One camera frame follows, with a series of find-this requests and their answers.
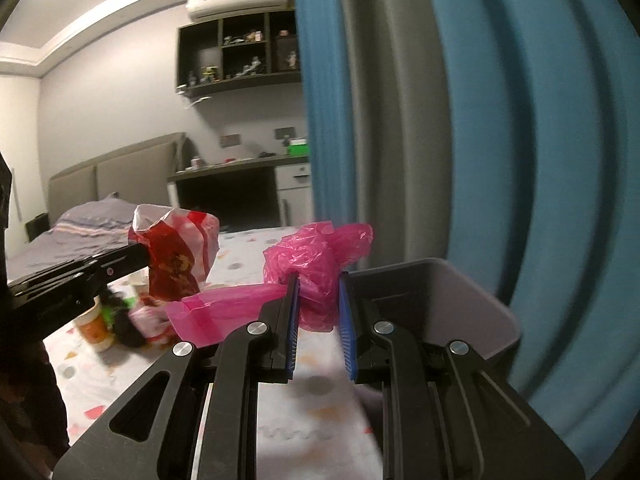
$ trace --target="white wall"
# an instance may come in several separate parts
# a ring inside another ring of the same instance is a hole
[[[92,156],[186,132],[207,162],[284,152],[273,129],[306,136],[301,84],[221,92],[185,109],[175,94],[177,28],[184,6],[129,23],[62,62],[41,83],[38,146],[42,179]],[[220,148],[219,136],[242,145]]]
[[[13,190],[11,192],[9,228],[5,233],[9,258],[26,247],[24,223],[46,211],[36,132],[39,92],[39,79],[0,75],[0,152],[14,170],[14,189],[17,189],[17,197]],[[17,203],[22,221],[18,218]]]

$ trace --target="desk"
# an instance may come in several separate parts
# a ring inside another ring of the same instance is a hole
[[[168,178],[173,206],[211,213],[221,230],[313,221],[308,157],[276,155],[181,171]]]

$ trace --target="wall shelf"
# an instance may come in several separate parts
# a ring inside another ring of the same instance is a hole
[[[238,90],[241,88],[251,88],[253,86],[276,85],[284,83],[299,83],[302,81],[300,70],[290,72],[277,72],[271,74],[256,74],[214,81],[211,83],[201,83],[186,89],[184,93],[190,99],[197,99],[218,92],[227,90]]]
[[[221,48],[232,48],[234,46],[247,46],[247,45],[263,44],[263,43],[267,43],[267,40],[245,41],[244,43],[232,43],[232,44],[228,44],[228,45],[223,45]]]
[[[225,38],[245,38],[254,32],[260,32],[264,39],[223,44]],[[238,14],[181,27],[176,65],[177,91],[190,99],[227,90],[300,82],[295,12],[287,9]],[[207,80],[207,67],[215,67],[218,80]],[[253,73],[239,76],[251,67]]]

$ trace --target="blue gripper pad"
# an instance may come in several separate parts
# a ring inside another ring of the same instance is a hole
[[[300,323],[300,282],[296,280],[296,288],[293,291],[293,304],[291,305],[291,316],[289,317],[289,331],[287,340],[289,353],[287,354],[287,375],[293,378],[293,370],[296,368],[296,351],[298,350],[298,325]]]
[[[356,336],[353,329],[353,319],[351,319],[349,295],[347,294],[343,280],[340,280],[338,311],[340,313],[340,340],[342,341],[342,351],[344,352],[344,366],[347,368],[349,380],[354,381],[358,374]]]

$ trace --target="green box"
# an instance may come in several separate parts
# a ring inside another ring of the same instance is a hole
[[[308,144],[290,144],[289,145],[289,155],[308,155],[308,154],[309,154]]]

